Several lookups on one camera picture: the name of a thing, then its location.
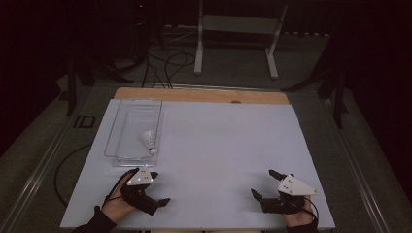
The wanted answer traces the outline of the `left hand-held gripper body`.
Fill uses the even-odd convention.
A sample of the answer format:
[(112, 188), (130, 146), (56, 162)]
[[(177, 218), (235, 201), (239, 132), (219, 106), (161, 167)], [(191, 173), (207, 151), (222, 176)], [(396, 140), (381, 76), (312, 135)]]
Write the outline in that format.
[(122, 199), (127, 204), (152, 216), (159, 208), (158, 202), (145, 192), (154, 180), (152, 173), (147, 167), (132, 169), (131, 173), (132, 176), (120, 189)]

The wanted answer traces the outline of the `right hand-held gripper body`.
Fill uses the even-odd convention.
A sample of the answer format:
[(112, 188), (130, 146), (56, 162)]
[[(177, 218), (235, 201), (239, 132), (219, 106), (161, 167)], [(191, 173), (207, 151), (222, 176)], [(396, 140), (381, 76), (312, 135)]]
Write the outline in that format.
[(262, 211), (270, 214), (290, 215), (298, 213), (304, 205), (306, 195), (315, 195), (318, 191), (297, 179), (293, 174), (279, 181), (277, 198), (263, 198), (260, 201)]

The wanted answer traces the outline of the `white shuttlecock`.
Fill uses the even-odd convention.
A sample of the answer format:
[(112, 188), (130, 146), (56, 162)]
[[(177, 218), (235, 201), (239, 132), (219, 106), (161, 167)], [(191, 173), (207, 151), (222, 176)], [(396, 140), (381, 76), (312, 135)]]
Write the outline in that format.
[(140, 140), (150, 154), (155, 153), (155, 133), (152, 130), (142, 133), (140, 135)]

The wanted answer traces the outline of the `clear plastic container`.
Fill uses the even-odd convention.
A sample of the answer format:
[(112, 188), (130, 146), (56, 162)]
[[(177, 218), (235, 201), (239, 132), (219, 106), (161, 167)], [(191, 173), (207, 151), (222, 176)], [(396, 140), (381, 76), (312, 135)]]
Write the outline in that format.
[[(158, 99), (122, 99), (110, 131), (105, 155), (117, 167), (154, 167), (157, 163), (162, 124), (162, 101)], [(155, 151), (150, 154), (140, 135), (155, 133)]]

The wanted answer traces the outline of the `person's right hand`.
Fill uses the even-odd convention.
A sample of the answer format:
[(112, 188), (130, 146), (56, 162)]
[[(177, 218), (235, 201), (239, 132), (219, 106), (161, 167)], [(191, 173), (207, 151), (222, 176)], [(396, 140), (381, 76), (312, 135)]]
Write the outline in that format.
[(283, 215), (287, 227), (297, 227), (301, 225), (310, 224), (313, 221), (313, 211), (311, 205), (311, 198), (306, 195), (304, 197), (304, 205), (302, 211), (295, 214)]

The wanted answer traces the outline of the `person's left hand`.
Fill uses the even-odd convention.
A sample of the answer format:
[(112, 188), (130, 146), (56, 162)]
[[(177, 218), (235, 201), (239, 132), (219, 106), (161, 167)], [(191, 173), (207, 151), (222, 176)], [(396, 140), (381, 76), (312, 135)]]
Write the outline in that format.
[(126, 173), (121, 176), (115, 184), (115, 189), (111, 191), (108, 200), (105, 202), (101, 211), (114, 223), (121, 222), (129, 214), (136, 211), (136, 208), (129, 205), (122, 199), (121, 188), (132, 177), (132, 174)]

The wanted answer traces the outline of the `white table mat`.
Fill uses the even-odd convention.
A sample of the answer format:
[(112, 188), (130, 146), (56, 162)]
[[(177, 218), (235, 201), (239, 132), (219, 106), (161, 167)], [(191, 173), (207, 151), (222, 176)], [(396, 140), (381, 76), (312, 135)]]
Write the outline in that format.
[(269, 170), (322, 187), (291, 105), (164, 102), (155, 170), (147, 193), (168, 205), (135, 212), (120, 228), (278, 230), (281, 216), (252, 196), (276, 196)]

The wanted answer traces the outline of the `black rectangular floor plate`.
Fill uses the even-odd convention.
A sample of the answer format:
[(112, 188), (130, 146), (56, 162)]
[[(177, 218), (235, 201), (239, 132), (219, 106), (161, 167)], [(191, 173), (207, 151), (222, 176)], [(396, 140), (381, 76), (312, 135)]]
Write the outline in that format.
[(96, 118), (94, 116), (77, 116), (74, 128), (92, 128), (95, 124)]

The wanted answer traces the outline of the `black tripod stand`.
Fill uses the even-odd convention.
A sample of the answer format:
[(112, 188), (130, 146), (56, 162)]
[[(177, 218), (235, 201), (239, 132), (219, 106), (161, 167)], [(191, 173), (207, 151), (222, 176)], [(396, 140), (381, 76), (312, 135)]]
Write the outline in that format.
[(86, 55), (74, 55), (68, 54), (67, 55), (67, 90), (63, 91), (60, 97), (63, 100), (68, 101), (67, 112), (66, 115), (69, 117), (74, 113), (74, 110), (77, 105), (77, 84), (76, 84), (76, 62), (77, 61), (84, 61), (86, 64), (91, 65), (92, 67), (96, 68), (98, 71), (103, 72), (107, 76), (109, 76), (112, 80), (115, 80), (119, 83), (132, 83), (132, 81), (123, 78), (122, 76), (116, 74), (114, 71), (111, 71), (105, 65), (98, 63), (91, 59)]
[(320, 99), (327, 99), (334, 93), (333, 120), (342, 128), (342, 113), (344, 110), (343, 97), (345, 85), (345, 67), (347, 63), (347, 52), (343, 45), (344, 39), (332, 35), (318, 59), (310, 76), (302, 82), (282, 88), (284, 92), (296, 92), (312, 83), (322, 81), (317, 90)]

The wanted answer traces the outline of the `metal floor rail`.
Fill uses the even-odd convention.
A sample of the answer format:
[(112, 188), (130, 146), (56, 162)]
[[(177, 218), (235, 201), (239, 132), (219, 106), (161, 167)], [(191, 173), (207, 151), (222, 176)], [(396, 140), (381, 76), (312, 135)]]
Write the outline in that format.
[(369, 215), (369, 219), (375, 229), (376, 233), (392, 233), (390, 230), (389, 224), (385, 220), (382, 210), (377, 203), (377, 199), (375, 198), (370, 185), (368, 184), (362, 169), (355, 157), (355, 154), (350, 146), (350, 143), (344, 133), (344, 131), (337, 126), (337, 123), (333, 117), (333, 108), (332, 103), (330, 100), (321, 99), (320, 103), (326, 112), (327, 119), (331, 128), (335, 131), (337, 135), (339, 144), (343, 148), (343, 157), (347, 161), (347, 165), (349, 167), (351, 176), (353, 181), (358, 189), (358, 193), (362, 200), (362, 203)]
[(66, 102), (54, 100), (0, 158), (0, 233), (15, 232), (87, 98), (70, 116)]

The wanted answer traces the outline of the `white metal stand frame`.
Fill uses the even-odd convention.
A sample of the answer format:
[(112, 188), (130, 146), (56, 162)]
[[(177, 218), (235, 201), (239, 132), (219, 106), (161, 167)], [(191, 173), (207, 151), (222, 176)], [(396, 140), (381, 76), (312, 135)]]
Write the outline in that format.
[(205, 14), (203, 11), (203, 1), (204, 0), (198, 0), (197, 48), (194, 60), (194, 73), (196, 75), (202, 73), (204, 31), (255, 33), (272, 36), (272, 43), (265, 49), (265, 56), (270, 78), (272, 80), (277, 80), (279, 74), (274, 58), (274, 51), (279, 41), (281, 29), (289, 6), (284, 4), (281, 13), (275, 18), (235, 17)]

